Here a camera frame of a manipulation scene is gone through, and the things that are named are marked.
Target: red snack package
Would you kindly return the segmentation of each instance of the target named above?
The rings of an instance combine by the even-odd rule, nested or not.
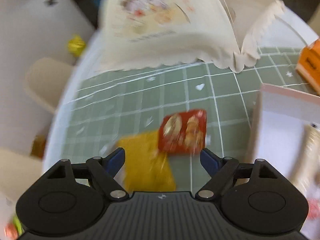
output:
[[[158,148],[167,153],[200,154],[206,131],[207,112],[203,109],[167,115],[159,129]]]

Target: yellow packet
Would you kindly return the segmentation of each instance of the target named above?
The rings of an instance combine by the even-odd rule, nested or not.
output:
[[[158,131],[122,137],[125,150],[124,187],[132,191],[175,191],[176,184],[166,153],[158,151]]]

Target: white heart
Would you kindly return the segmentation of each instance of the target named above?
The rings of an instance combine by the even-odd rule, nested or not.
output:
[[[199,90],[199,91],[201,91],[203,88],[204,88],[204,84],[203,83],[196,86],[196,89]]]

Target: white box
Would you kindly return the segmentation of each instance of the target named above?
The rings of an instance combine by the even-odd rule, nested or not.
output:
[[[297,90],[262,84],[253,115],[246,162],[263,158],[289,178],[300,154],[305,125],[320,124],[320,97]],[[313,185],[308,197],[317,187]],[[320,239],[320,218],[306,220],[301,232]]]

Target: checkered tablecloth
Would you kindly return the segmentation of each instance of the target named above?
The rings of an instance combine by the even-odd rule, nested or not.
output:
[[[73,100],[61,158],[72,163],[105,156],[121,137],[159,128],[168,114],[207,111],[207,147],[241,160],[260,84],[314,93],[294,70],[300,49],[259,48],[254,68],[234,74],[212,63],[110,71],[83,81]],[[177,190],[196,192],[209,179],[199,156],[170,157]]]

